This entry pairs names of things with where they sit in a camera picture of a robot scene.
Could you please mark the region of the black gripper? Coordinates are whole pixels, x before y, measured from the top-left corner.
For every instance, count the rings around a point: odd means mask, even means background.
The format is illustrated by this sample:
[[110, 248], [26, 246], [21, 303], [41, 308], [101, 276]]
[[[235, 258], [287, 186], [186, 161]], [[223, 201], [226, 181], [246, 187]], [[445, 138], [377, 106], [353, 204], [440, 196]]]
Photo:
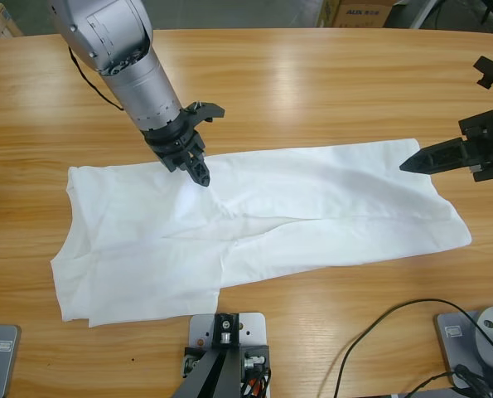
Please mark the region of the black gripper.
[[169, 171], [187, 171], [202, 187], [210, 185], [210, 171], [204, 161], [205, 145], [196, 126], [206, 119], [204, 106], [180, 109], [176, 119], [160, 129], [141, 131], [150, 149]]
[[419, 149], [399, 169], [432, 175], [469, 167], [475, 182], [493, 179], [493, 110], [458, 122], [466, 137]]

